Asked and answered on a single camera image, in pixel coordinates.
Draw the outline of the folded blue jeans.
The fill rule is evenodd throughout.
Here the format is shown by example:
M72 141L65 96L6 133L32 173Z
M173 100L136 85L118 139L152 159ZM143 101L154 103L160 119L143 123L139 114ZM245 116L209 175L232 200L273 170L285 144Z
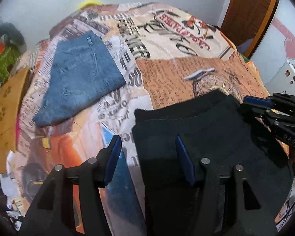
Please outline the folded blue jeans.
M69 119L126 83L100 36L89 31L56 47L37 127Z

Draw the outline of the brown wooden door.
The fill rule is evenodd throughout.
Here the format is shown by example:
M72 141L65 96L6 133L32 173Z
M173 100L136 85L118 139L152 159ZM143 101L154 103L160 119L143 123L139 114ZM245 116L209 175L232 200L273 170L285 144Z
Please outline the brown wooden door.
M260 44L274 16L279 0L230 0L222 33L247 58Z

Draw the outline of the newspaper print bed cover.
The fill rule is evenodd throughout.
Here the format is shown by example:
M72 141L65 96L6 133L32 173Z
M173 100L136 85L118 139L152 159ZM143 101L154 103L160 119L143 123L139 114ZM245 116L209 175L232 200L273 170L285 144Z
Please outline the newspaper print bed cover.
M123 75L124 86L62 122L37 127L60 41L92 31L100 36ZM236 98L264 98L268 92L258 70L246 63L222 33L179 9L145 4L121 11L117 5L95 6L65 19L50 31L50 40L21 102L21 134L14 175L26 215L53 168L80 166L122 141L112 181L100 188L111 235L148 235L145 186L132 129L137 109L157 110L199 98L212 91ZM79 187L73 186L76 230L84 235Z

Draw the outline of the white sliding wardrobe door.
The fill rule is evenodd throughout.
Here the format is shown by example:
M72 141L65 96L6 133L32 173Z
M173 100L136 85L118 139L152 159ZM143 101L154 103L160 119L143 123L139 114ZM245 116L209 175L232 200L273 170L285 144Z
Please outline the white sliding wardrobe door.
M295 6L279 0L273 19L250 59L263 83L269 82L286 61L295 65Z

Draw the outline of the yellow foam arch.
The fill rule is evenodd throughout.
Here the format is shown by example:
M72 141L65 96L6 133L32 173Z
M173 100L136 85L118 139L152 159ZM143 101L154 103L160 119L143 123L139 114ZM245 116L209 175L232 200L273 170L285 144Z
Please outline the yellow foam arch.
M97 0L85 0L84 2L82 2L78 5L78 10L81 10L84 7L94 6L94 5L102 5L102 3Z

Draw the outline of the black pants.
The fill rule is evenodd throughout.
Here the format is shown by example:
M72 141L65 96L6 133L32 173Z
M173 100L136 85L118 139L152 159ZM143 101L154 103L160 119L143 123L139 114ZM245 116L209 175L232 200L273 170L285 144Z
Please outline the black pants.
M157 110L137 109L132 134L145 186L148 235L192 235L198 190L186 181L175 139L182 136L192 163L203 157L231 169L243 165L276 218L293 181L287 155L256 118L231 95L215 90ZM219 187L215 232L222 229L225 186Z

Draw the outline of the green patterned storage box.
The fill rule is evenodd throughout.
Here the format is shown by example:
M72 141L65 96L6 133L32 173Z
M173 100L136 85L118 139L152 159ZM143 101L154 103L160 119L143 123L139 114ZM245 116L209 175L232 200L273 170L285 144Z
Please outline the green patterned storage box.
M12 45L5 46L0 54L0 88L9 78L10 72L20 55L19 50Z

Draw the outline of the grey plush toy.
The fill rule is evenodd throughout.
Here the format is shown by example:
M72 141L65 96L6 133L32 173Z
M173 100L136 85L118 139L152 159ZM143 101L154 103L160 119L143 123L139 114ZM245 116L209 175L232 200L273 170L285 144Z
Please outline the grey plush toy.
M21 32L9 22L0 23L0 44L16 47L21 54L27 50L26 42Z

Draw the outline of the bamboo lap desk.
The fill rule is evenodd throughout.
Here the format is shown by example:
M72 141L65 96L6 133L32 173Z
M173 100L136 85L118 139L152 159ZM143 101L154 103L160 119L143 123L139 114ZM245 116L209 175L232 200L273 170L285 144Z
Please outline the bamboo lap desk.
M0 174L7 172L9 151L16 151L17 115L29 81L30 70L22 68L0 88Z

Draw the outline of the white appliance with stickers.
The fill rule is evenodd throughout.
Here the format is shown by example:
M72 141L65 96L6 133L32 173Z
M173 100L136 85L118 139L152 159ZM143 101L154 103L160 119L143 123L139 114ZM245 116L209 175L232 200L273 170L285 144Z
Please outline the white appliance with stickers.
M270 95L273 93L295 95L295 63L286 60L265 87Z

